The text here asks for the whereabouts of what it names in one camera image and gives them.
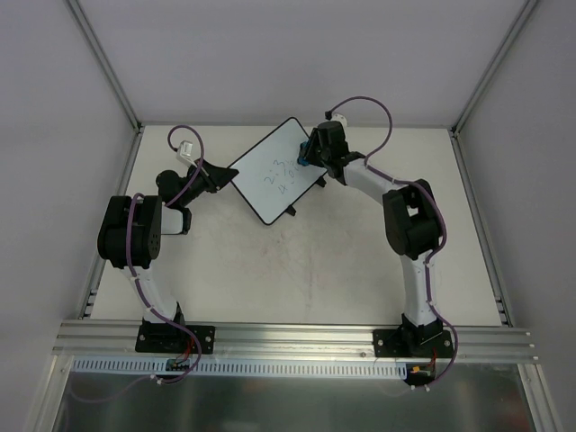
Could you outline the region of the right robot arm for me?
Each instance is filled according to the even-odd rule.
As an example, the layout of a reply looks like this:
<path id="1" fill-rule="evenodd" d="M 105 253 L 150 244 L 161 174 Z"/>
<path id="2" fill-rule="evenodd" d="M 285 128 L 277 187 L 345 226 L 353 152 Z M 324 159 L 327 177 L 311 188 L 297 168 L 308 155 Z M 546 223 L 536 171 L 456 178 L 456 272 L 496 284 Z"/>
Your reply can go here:
<path id="1" fill-rule="evenodd" d="M 400 180 L 369 165 L 364 155 L 348 148 L 338 121 L 325 121 L 312 130 L 300 146 L 298 162 L 325 168 L 331 178 L 382 205 L 385 235 L 400 257 L 405 289 L 401 324 L 389 343 L 423 356 L 444 330 L 435 306 L 434 256 L 444 245 L 446 225 L 429 183 Z"/>

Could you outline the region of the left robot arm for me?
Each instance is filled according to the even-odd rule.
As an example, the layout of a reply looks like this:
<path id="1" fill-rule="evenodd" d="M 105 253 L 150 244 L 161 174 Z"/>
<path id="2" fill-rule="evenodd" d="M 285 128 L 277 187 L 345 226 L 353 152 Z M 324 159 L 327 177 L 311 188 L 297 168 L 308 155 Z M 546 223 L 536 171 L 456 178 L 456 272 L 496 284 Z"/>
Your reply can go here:
<path id="1" fill-rule="evenodd" d="M 188 330 L 180 305 L 169 289 L 155 281 L 152 263 L 162 238 L 184 236 L 192 225 L 188 205 L 201 194 L 215 194 L 239 174 L 236 168 L 198 159 L 185 176 L 173 170 L 157 175 L 157 193 L 110 198 L 97 238 L 99 256 L 129 281 L 143 310 L 141 326 L 156 332 L 169 351 L 185 346 Z"/>

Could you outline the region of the white whiteboard with black frame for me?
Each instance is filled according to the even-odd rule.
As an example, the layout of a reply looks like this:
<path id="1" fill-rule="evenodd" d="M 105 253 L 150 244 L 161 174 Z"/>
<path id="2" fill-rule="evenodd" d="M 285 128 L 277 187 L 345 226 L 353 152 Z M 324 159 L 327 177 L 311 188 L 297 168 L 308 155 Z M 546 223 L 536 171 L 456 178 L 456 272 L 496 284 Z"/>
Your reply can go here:
<path id="1" fill-rule="evenodd" d="M 266 226 L 286 212 L 294 215 L 294 203 L 326 174 L 298 163 L 300 145 L 307 141 L 301 123 L 290 117 L 230 165 L 238 170 L 232 184 Z"/>

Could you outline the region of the blue whiteboard eraser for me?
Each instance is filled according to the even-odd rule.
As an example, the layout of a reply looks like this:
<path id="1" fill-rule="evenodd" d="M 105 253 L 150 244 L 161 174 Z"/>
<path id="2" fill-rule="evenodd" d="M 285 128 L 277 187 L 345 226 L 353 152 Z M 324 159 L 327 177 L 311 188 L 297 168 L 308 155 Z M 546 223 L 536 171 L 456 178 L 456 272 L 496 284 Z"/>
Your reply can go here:
<path id="1" fill-rule="evenodd" d="M 310 143 L 308 141 L 304 141 L 301 143 L 301 145 L 299 147 L 297 163 L 300 166 L 306 167 L 310 164 L 310 161 L 308 160 L 309 146 L 310 146 Z"/>

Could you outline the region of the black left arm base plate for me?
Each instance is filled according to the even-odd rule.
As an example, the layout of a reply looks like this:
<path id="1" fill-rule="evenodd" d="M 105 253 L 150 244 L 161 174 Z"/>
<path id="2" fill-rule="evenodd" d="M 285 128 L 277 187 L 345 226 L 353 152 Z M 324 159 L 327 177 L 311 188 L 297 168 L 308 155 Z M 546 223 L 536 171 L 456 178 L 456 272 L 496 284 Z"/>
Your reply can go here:
<path id="1" fill-rule="evenodd" d="M 186 328 L 196 335 L 202 354 L 211 355 L 216 328 L 190 324 L 187 324 Z M 143 320 L 139 326 L 135 351 L 147 354 L 182 354 L 192 341 L 192 338 L 180 329 L 166 323 L 149 323 Z"/>

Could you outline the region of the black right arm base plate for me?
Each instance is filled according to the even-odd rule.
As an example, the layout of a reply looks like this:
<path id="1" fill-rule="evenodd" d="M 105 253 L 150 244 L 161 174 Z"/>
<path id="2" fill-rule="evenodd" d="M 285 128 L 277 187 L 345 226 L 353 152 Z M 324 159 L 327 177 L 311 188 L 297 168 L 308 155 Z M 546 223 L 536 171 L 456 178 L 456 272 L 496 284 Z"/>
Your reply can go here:
<path id="1" fill-rule="evenodd" d="M 372 333 L 374 355 L 378 358 L 437 358 L 447 359 L 454 354 L 452 335 L 444 330 L 440 335 L 418 345 L 409 342 L 400 328 L 377 328 Z"/>

